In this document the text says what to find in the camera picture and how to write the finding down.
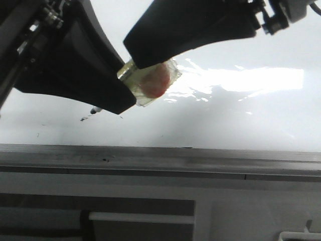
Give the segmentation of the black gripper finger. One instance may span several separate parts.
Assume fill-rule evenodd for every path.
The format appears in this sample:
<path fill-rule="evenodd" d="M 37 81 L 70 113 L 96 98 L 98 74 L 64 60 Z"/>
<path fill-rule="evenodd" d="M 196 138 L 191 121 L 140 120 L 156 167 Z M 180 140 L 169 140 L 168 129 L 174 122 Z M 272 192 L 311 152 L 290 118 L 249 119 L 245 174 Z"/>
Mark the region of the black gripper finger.
<path fill-rule="evenodd" d="M 44 26 L 28 52 L 28 63 L 15 88 L 84 102 L 114 114 L 136 103 L 118 79 L 124 62 L 109 42 L 90 1 L 52 1 L 62 21 Z"/>
<path fill-rule="evenodd" d="M 262 1 L 153 1 L 123 43 L 140 69 L 198 47 L 255 37 Z"/>

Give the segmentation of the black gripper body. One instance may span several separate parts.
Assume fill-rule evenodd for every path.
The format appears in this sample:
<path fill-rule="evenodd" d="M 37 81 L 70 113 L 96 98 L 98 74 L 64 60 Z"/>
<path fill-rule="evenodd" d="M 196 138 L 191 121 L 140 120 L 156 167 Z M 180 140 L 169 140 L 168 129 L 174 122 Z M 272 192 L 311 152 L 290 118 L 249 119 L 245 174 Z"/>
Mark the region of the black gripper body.
<path fill-rule="evenodd" d="M 74 100 L 55 77 L 52 60 L 71 29 L 82 1 L 1 1 L 1 104 L 16 88 Z"/>

